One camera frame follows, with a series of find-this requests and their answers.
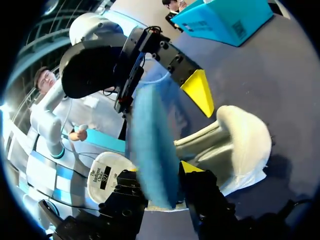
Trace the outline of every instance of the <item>black cable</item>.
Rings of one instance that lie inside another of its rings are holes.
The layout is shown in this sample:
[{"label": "black cable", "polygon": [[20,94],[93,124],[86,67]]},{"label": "black cable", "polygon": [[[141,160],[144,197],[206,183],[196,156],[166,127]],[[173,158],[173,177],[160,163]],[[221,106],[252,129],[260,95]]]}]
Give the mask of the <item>black cable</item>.
[{"label": "black cable", "polygon": [[157,29],[159,31],[159,33],[162,33],[162,29],[159,26],[149,26],[145,30],[149,31],[149,30],[154,30],[154,29]]},{"label": "black cable", "polygon": [[142,63],[142,66],[141,66],[142,68],[145,66],[145,63],[146,63],[146,56],[143,57],[143,63]]},{"label": "black cable", "polygon": [[106,97],[109,97],[111,94],[114,94],[115,91],[108,91],[108,95],[105,94],[105,90],[102,91],[103,95],[105,95]]}]

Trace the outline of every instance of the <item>table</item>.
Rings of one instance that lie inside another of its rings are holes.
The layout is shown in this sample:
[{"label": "table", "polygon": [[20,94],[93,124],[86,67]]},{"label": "table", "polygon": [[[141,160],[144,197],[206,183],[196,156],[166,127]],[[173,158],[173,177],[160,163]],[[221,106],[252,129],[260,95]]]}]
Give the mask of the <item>table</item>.
[{"label": "table", "polygon": [[[320,180],[320,61],[299,24],[275,15],[239,48],[185,33],[174,45],[205,69],[215,109],[236,105],[253,113],[274,138],[266,179],[227,197],[236,215],[259,217],[279,211],[289,199],[313,197]],[[164,74],[158,65],[144,80]],[[175,139],[215,120],[206,118],[173,81],[162,82],[158,90]],[[126,153],[132,157],[130,144]],[[297,207],[287,223],[294,226],[305,208]],[[165,222],[158,224],[165,228]]]}]

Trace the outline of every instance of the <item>teal box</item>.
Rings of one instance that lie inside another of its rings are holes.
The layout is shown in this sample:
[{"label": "teal box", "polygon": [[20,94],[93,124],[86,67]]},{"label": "teal box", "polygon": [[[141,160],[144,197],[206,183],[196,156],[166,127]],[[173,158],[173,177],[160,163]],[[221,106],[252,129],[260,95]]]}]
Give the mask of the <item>teal box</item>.
[{"label": "teal box", "polygon": [[238,47],[272,16],[267,0],[197,0],[171,20],[192,37]]}]

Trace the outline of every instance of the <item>blue cloth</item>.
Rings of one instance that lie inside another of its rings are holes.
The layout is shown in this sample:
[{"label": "blue cloth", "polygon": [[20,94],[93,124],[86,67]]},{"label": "blue cloth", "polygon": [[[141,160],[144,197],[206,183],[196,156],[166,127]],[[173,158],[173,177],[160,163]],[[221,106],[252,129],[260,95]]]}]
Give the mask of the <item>blue cloth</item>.
[{"label": "blue cloth", "polygon": [[138,90],[131,129],[137,174],[146,197],[158,207],[174,208],[178,194],[179,159],[157,88]]}]

